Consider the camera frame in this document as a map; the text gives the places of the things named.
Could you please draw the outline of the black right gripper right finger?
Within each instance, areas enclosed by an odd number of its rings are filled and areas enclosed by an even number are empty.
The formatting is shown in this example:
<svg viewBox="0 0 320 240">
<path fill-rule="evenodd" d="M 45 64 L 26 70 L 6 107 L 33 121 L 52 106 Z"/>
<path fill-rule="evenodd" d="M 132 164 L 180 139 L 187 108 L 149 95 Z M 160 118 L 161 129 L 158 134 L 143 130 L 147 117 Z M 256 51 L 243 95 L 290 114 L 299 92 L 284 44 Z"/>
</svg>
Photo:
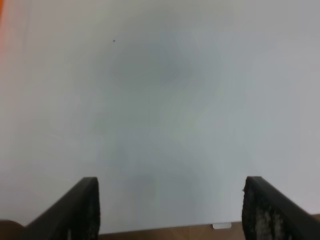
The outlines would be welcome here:
<svg viewBox="0 0 320 240">
<path fill-rule="evenodd" d="M 248 176 L 241 223 L 247 240 L 318 240 L 320 221 L 260 176 Z"/>
</svg>

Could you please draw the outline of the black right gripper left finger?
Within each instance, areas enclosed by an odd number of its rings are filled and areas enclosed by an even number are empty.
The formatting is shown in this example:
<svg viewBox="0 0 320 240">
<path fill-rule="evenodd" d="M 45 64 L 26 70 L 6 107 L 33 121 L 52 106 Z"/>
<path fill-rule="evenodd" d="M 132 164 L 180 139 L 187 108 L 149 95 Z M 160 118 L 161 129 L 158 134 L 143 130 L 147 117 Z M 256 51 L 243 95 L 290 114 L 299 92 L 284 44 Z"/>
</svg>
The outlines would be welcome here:
<svg viewBox="0 0 320 240">
<path fill-rule="evenodd" d="M 25 227 L 20 240 L 97 240 L 101 225 L 99 182 L 84 177 Z"/>
</svg>

